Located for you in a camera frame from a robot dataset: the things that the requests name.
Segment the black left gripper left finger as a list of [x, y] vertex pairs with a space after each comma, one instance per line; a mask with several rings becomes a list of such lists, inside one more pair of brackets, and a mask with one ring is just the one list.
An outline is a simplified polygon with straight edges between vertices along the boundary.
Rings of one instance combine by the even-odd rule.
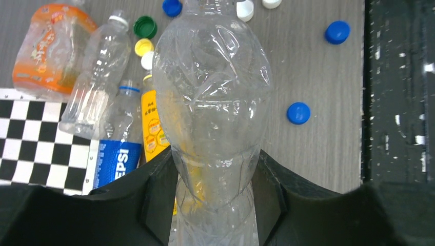
[[167, 245], [177, 179], [166, 148], [84, 196], [1, 186], [1, 245]]

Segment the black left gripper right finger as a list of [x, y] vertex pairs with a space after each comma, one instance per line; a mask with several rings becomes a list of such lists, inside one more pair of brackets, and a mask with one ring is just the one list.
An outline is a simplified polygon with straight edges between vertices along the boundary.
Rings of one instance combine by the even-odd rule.
[[369, 182], [345, 194], [261, 151], [252, 178], [260, 245], [434, 245], [434, 185]]

